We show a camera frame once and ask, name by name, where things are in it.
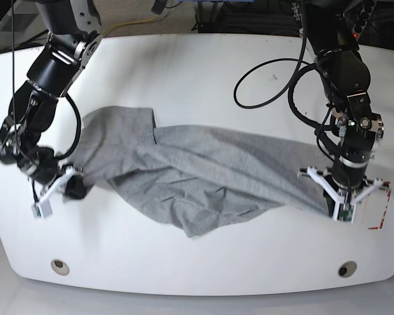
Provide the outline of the grey T-shirt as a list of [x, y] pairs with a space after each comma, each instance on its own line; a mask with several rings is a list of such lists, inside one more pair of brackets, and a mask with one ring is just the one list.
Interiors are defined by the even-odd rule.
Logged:
[[325, 168], [309, 144], [197, 125], [157, 127], [150, 108], [110, 106], [84, 117], [70, 162], [88, 188], [107, 182], [148, 218], [203, 236], [292, 206], [328, 214], [322, 188], [297, 170]]

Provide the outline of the red tape rectangle marking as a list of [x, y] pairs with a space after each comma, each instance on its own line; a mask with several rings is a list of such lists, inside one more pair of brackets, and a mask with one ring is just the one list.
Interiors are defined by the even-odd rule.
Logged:
[[379, 188], [368, 196], [365, 204], [365, 225], [368, 230], [383, 228], [390, 197], [391, 189], [389, 187]]

